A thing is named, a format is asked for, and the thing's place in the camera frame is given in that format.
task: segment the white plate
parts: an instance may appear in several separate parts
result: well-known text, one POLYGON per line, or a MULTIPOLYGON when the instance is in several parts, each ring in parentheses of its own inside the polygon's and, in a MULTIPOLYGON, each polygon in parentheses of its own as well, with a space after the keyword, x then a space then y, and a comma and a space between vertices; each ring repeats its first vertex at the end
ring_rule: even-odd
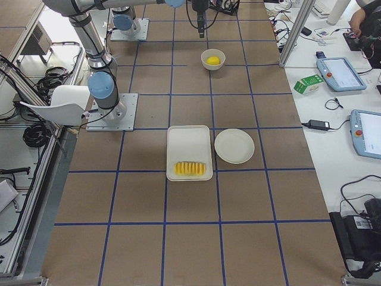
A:
POLYGON ((219 133, 214 148, 222 160, 231 164, 248 161, 255 150, 250 135, 239 129, 226 129, 219 133))
POLYGON ((171 126, 167 134, 167 178, 170 181, 207 181, 213 176, 210 131, 205 125, 171 126), (203 176, 179 176, 177 162, 204 163, 203 176))

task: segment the yellow food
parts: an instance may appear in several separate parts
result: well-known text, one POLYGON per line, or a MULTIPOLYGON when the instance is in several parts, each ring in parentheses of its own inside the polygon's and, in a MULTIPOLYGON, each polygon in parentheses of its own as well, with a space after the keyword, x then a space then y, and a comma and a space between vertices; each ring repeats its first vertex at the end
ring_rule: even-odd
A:
POLYGON ((198 162, 177 162, 174 165, 174 172, 179 176, 202 176, 206 170, 205 164, 198 162))
POLYGON ((220 58, 216 56, 208 57, 207 60, 205 61, 207 64, 210 64, 211 66, 216 66, 221 63, 220 58))

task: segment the green box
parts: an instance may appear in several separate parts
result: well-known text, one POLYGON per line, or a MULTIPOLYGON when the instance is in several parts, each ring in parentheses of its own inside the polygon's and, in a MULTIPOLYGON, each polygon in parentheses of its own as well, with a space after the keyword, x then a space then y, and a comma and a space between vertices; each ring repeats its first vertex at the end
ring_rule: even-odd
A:
POLYGON ((293 88, 300 94, 306 94, 307 92, 317 90, 323 82, 324 80, 318 74, 314 74, 297 81, 293 88))

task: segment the person's hand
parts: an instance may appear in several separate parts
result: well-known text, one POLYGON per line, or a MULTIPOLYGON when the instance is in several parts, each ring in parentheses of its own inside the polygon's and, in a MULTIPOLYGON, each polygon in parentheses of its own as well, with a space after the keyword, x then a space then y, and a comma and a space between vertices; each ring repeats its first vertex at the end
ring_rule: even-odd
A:
POLYGON ((360 28, 352 28, 352 32, 359 38, 361 36, 360 28))

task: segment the blue-gray tablet device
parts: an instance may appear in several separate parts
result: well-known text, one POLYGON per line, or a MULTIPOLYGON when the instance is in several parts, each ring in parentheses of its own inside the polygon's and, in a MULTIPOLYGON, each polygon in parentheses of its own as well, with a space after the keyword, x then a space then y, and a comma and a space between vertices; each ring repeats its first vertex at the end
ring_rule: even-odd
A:
POLYGON ((349 121, 357 154, 381 159, 381 113, 352 110, 349 121))
POLYGON ((360 91, 367 88, 347 58, 318 58, 316 65, 334 91, 360 91))

